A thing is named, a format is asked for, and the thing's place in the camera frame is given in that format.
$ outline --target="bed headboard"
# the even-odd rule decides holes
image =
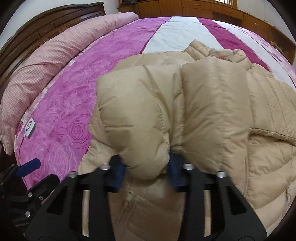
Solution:
[[[12,73],[43,43],[86,19],[105,15],[103,2],[43,12],[24,24],[0,50],[0,99]]]

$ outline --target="long pink pillow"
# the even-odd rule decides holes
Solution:
[[[47,41],[17,70],[0,105],[0,141],[13,153],[16,126],[48,82],[78,53],[110,31],[138,19],[135,13],[100,16],[77,24]]]

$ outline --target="white electronic device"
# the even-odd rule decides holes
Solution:
[[[32,135],[32,132],[34,131],[36,127],[35,121],[33,118],[30,118],[26,127],[25,127],[25,135],[24,137],[30,137]]]

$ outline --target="white fabric stripe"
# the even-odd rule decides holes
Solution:
[[[245,33],[241,32],[237,28],[233,27],[231,24],[223,23],[220,21],[215,21],[217,24],[219,24],[221,27],[227,29],[229,32],[234,34],[238,39],[243,41],[249,48],[251,48],[256,55],[265,62],[270,71],[273,73],[273,75],[280,80],[281,82],[284,82],[288,85],[290,85],[294,90],[296,90],[291,78],[289,77],[288,73],[283,69],[281,64],[277,62],[259,43],[257,43],[253,38],[246,35]]]
[[[210,48],[224,49],[197,18],[172,17],[156,31],[143,53],[183,51],[194,39]]]

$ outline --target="magenta stripe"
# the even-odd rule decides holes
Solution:
[[[96,79],[120,60],[139,54],[169,19],[140,19],[112,32],[80,55],[48,89],[31,115],[38,124],[30,140],[24,139],[20,153],[20,164],[41,160],[41,167],[24,178],[27,188],[50,173],[62,180],[78,169],[92,139],[88,124],[96,103]]]
[[[221,46],[225,49],[241,49],[252,63],[259,64],[269,70],[267,64],[263,62],[256,53],[248,47],[242,40],[238,39],[233,33],[221,27],[211,19],[198,18],[198,20],[205,26],[210,33],[217,39]]]

